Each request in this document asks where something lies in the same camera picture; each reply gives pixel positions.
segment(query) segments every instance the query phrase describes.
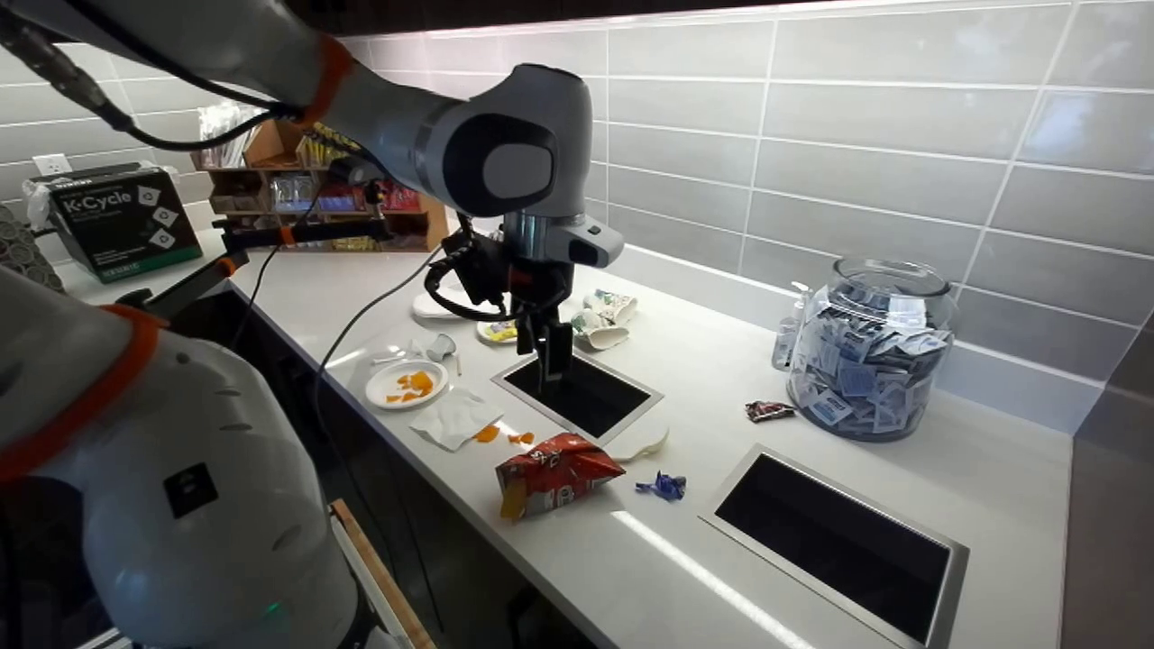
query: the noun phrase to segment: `jar of snacks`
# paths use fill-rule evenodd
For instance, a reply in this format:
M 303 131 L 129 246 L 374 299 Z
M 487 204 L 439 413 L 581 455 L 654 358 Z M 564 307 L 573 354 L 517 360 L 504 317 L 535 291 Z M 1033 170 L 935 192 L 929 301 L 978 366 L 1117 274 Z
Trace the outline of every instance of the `jar of snacks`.
M 855 441 L 916 430 L 949 349 L 949 280 L 920 263 L 836 261 L 836 280 L 787 317 L 776 364 L 814 426 Z

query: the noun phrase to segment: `white tile wall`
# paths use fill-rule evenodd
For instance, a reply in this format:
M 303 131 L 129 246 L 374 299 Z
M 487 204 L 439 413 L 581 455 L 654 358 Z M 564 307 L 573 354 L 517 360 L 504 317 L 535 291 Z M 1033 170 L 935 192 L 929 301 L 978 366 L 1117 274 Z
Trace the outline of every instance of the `white tile wall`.
M 106 53 L 99 47 L 65 42 L 80 69 L 88 69 L 111 101 L 121 101 L 142 125 L 160 137 L 194 140 L 198 108 L 217 98 L 162 77 L 147 63 Z M 151 158 L 177 166 L 177 192 L 189 202 L 208 199 L 208 180 L 193 170 L 189 155 L 151 152 L 111 133 L 83 108 L 55 92 L 17 59 L 0 50 L 0 202 L 21 208 L 21 180 L 32 178 L 32 155 L 65 152 L 76 170 Z
M 434 78 L 571 63 L 599 103 L 588 208 L 633 246 L 765 286 L 929 261 L 975 345 L 1109 380 L 1154 307 L 1150 27 L 1150 0 L 910 0 L 358 50 Z

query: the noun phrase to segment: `white countertop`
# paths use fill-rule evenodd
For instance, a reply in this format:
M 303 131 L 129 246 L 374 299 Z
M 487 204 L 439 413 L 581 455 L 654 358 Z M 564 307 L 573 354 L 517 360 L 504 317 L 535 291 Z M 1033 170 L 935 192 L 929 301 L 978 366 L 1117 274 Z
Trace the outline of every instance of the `white countertop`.
M 419 261 L 416 251 L 281 251 L 258 301 L 317 360 L 347 317 L 396 286 Z M 241 291 L 254 286 L 258 268 L 260 251 L 234 279 Z M 80 295 L 109 299 L 135 286 L 80 287 Z M 664 455 L 633 465 L 603 492 L 509 524 L 497 514 L 493 465 L 519 448 L 497 441 L 449 455 L 416 435 L 406 420 L 407 413 L 373 417 L 378 420 L 378 435 L 487 535 L 504 560 L 606 643 L 891 646 L 853 614 L 705 524 L 734 467 L 754 448 L 767 448 L 969 549 L 951 649 L 1060 646 L 1069 435 L 944 394 L 935 394 L 920 434 L 902 443 L 853 443 L 802 417 L 749 426 L 742 405 L 787 395 L 787 376 L 767 364 L 773 333 L 603 271 L 581 271 L 573 295 L 592 287 L 640 295 L 633 343 L 597 360 L 664 394 L 618 441 L 626 443 L 646 426 L 671 426 Z M 336 360 L 449 333 L 461 349 L 457 387 L 493 400 L 509 426 L 529 430 L 538 441 L 559 434 L 555 420 L 493 387 L 493 376 L 519 360 L 511 349 L 485 345 L 472 324 L 413 319 L 407 307 L 416 295 L 419 280 L 373 309 Z M 654 479 L 656 467 L 688 474 L 686 502 L 669 506 L 635 492 L 635 479 Z

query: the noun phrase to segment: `chip bag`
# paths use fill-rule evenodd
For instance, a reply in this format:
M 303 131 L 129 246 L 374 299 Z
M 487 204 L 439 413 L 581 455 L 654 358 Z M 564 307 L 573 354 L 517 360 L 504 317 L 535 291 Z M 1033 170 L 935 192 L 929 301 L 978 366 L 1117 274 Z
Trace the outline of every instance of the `chip bag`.
M 497 465 L 503 514 L 523 520 L 610 482 L 626 467 L 581 434 L 559 434 Z

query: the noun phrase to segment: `robotic arm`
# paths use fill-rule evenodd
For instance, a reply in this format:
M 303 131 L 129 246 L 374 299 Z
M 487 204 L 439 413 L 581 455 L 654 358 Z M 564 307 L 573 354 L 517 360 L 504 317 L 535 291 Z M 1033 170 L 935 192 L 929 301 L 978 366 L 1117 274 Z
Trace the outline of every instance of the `robotic arm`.
M 538 349 L 543 380 L 571 366 L 573 333 L 559 324 L 555 307 L 571 295 L 573 263 L 606 268 L 626 247 L 618 232 L 585 215 L 592 108 L 577 77 L 519 63 L 493 91 L 451 101 L 347 61 L 339 42 L 271 0 L 16 0 L 10 12 L 123 50 L 128 42 L 88 23 L 99 12 L 198 77 L 266 91 L 312 110 L 336 77 L 331 61 L 347 63 L 336 98 L 320 101 L 326 121 L 360 140 L 396 180 L 457 212 L 504 215 L 503 240 L 472 227 L 449 238 L 449 261 L 434 268 L 426 287 L 438 295 L 439 279 L 456 271 L 472 301 L 504 309 L 509 291 L 519 354 Z
M 519 349 L 543 354 L 543 380 L 565 372 L 573 334 L 555 307 L 573 263 L 606 268 L 626 247 L 581 204 L 588 91 L 577 77 L 519 63 L 493 91 L 451 101 L 373 77 L 275 0 L 0 0 L 32 26 L 128 50 L 76 12 L 83 3 L 198 77 L 329 108 L 326 121 L 396 180 L 469 215 L 504 215 L 503 238 L 466 221 L 426 286 L 438 291 L 456 271 L 472 301 L 509 291 Z M 386 646 L 364 626 L 307 449 L 245 360 L 7 271 L 0 301 L 0 479 L 35 473 L 83 491 L 88 566 L 129 639 Z

